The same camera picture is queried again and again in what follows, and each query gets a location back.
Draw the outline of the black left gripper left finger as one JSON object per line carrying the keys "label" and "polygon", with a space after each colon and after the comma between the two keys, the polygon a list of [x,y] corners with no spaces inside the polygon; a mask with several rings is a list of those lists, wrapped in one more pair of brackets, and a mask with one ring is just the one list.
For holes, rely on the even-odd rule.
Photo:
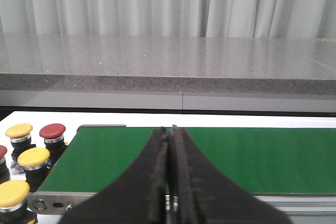
{"label": "black left gripper left finger", "polygon": [[166,128],[153,130],[125,172],[60,223],[165,223],[167,149]]}

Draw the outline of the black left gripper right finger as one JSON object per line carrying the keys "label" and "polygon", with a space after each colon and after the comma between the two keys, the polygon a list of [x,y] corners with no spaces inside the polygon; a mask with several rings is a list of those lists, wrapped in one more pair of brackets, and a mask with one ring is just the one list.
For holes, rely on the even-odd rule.
{"label": "black left gripper right finger", "polygon": [[168,157],[174,223],[291,223],[224,175],[186,129],[170,130]]}

